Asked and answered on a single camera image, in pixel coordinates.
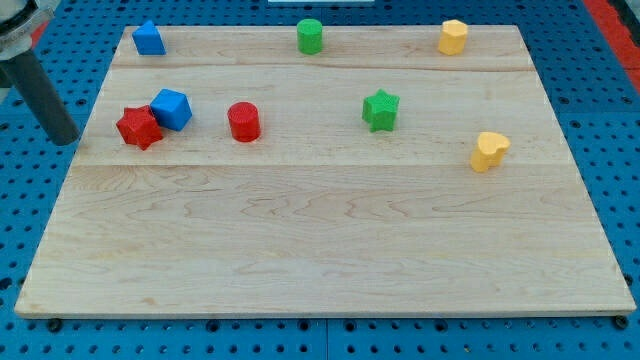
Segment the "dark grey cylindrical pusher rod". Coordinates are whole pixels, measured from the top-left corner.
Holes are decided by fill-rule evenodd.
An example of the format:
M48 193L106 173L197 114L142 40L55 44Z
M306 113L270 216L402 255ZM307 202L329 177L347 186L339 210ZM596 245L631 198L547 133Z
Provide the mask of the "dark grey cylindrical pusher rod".
M55 145L68 145L79 138L79 128L32 50L2 60L1 69Z

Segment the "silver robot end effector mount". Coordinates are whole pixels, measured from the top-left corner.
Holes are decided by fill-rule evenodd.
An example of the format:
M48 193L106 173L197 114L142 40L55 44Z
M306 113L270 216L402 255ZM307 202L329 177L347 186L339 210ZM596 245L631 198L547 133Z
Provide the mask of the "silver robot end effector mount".
M32 34L54 18L61 0L1 0L1 60L32 47Z

